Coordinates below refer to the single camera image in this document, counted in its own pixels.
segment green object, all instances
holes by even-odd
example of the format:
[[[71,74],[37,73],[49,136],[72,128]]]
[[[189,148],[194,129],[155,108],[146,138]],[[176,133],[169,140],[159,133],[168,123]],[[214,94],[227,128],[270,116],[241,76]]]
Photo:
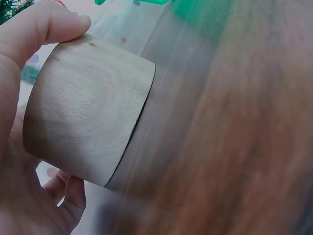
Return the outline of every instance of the green object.
[[[30,85],[34,85],[40,72],[39,66],[25,65],[21,71],[21,80]]]
[[[163,5],[168,2],[168,0],[139,0],[139,1],[146,1],[146,2],[155,3],[159,5]]]
[[[0,25],[34,4],[34,0],[0,0]]]
[[[170,9],[202,36],[218,43],[233,0],[173,0]]]
[[[106,0],[94,0],[94,3],[96,3],[97,5],[102,5]]]

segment finger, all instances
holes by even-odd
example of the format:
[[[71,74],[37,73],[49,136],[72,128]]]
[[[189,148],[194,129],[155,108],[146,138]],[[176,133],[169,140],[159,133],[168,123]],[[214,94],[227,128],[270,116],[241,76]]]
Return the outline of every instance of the finger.
[[[71,176],[66,184],[64,202],[59,209],[68,223],[70,232],[78,225],[86,208],[84,181]]]
[[[43,188],[57,205],[65,196],[65,188],[70,175],[59,170],[59,172]]]
[[[22,69],[42,45],[72,40],[89,27],[89,17],[80,17],[56,2],[43,0],[1,25],[0,41],[9,47],[7,56]]]
[[[41,160],[39,158],[36,158],[26,153],[26,151],[24,150],[24,145],[23,145],[22,128],[23,128],[25,110],[26,110],[26,104],[18,107],[10,137],[14,140],[15,146],[21,150],[22,153],[20,154],[20,157],[24,158],[24,161],[26,161],[27,163],[33,164],[36,169],[39,163],[41,162]]]
[[[0,25],[0,152],[10,134],[19,97],[20,70],[41,45],[68,41],[90,27],[79,17],[50,0],[27,8]]]

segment wooden cylinder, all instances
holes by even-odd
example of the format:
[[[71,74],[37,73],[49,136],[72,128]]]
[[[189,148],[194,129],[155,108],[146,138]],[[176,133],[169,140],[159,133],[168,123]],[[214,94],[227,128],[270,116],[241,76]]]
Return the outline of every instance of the wooden cylinder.
[[[27,105],[27,152],[99,186],[112,177],[151,88],[155,64],[90,35],[59,44]]]

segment wood grain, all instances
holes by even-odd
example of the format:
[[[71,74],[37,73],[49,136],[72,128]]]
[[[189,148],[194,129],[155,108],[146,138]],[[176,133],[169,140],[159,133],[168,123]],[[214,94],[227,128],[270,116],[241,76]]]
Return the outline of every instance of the wood grain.
[[[90,35],[59,44],[27,105],[26,150],[105,186],[131,137],[155,65]]]
[[[313,2],[233,0],[214,40],[208,22],[190,24],[197,3],[158,22],[143,52],[154,84],[108,185],[117,194],[88,186],[99,200],[75,234],[313,233]]]

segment skin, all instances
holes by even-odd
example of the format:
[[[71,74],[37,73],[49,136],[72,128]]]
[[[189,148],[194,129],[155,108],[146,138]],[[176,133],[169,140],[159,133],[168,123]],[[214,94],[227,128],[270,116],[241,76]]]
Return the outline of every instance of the skin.
[[[75,39],[89,27],[88,17],[50,0],[0,26],[0,234],[68,235],[81,219],[84,182],[59,172],[40,185],[35,171],[39,160],[23,148],[24,107],[18,109],[17,104],[27,59],[42,45]]]

